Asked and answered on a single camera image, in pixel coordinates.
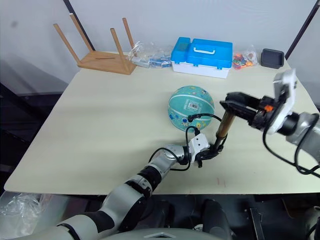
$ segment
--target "basketball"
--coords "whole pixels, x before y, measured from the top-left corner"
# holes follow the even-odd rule
[[[199,86],[183,86],[170,97],[168,103],[168,116],[172,124],[186,131],[189,126],[195,126],[199,130],[208,126],[212,117],[203,116],[188,122],[188,116],[193,114],[214,114],[215,105],[210,94]]]

